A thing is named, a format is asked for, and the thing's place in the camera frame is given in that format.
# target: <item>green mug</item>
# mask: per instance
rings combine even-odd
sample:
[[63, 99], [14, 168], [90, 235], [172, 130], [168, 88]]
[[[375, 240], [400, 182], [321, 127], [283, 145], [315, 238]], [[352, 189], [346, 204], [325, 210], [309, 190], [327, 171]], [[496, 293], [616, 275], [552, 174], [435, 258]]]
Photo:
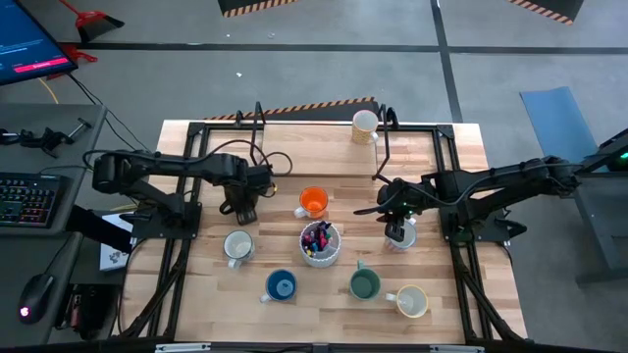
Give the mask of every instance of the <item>green mug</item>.
[[381, 287], [380, 277], [375, 271], [367, 268], [364, 261], [358, 260], [357, 271], [353, 273], [349, 283], [351, 294], [360, 300], [371, 300], [375, 299]]

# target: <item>computer mouse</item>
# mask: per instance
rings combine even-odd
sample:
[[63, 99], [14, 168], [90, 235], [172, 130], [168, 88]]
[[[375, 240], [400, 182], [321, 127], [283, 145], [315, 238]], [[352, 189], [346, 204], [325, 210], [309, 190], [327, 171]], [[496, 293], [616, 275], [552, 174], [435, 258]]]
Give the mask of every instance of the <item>computer mouse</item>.
[[28, 280], [18, 304], [18, 318], [23, 324], [35, 324], [46, 314], [48, 297], [55, 278], [39, 274]]

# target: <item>monitor screen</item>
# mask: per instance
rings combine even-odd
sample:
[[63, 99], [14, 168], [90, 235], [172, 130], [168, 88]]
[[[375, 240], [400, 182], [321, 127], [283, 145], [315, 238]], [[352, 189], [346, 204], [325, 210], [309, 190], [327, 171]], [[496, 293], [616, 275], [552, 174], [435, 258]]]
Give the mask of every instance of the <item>monitor screen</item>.
[[76, 68], [21, 4], [0, 0], [0, 85]]

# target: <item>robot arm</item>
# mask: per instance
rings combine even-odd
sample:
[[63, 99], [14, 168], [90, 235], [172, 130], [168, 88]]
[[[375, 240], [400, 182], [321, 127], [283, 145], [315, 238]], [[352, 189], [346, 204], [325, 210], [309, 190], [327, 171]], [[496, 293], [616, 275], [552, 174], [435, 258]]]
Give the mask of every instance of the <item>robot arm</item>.
[[225, 188], [223, 214], [235, 212], [241, 225], [257, 220], [255, 205], [272, 185], [270, 166], [249, 167], [246, 160], [225, 153], [199, 158], [111, 151], [94, 163], [92, 187], [100, 192], [120, 193], [168, 213], [169, 219], [185, 217], [183, 195], [165, 194], [145, 181], [148, 176], [201, 177]]
[[[540, 194], [570, 194], [579, 184], [574, 174], [576, 167], [549, 156], [477, 173], [434, 173], [422, 176], [418, 183], [396, 178], [380, 189], [379, 206], [354, 213], [383, 214], [378, 221], [387, 224], [386, 236], [397, 241], [403, 239], [405, 218], [434, 208], [448, 208], [451, 227], [467, 228], [484, 221], [494, 211]], [[470, 198], [475, 192], [497, 189], [483, 198]]]

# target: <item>paper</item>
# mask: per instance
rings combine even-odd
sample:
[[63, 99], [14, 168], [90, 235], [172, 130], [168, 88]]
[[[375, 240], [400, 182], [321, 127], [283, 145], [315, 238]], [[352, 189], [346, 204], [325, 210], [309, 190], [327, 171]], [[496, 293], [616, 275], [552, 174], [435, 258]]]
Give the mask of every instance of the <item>paper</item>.
[[[127, 231], [133, 230], [133, 225], [120, 219], [120, 215], [132, 214], [132, 212], [103, 216], [102, 219], [110, 224]], [[131, 238], [131, 246], [135, 246], [137, 239]], [[127, 265], [129, 254], [116, 250], [109, 245], [100, 244], [100, 271], [112, 271], [121, 269]]]

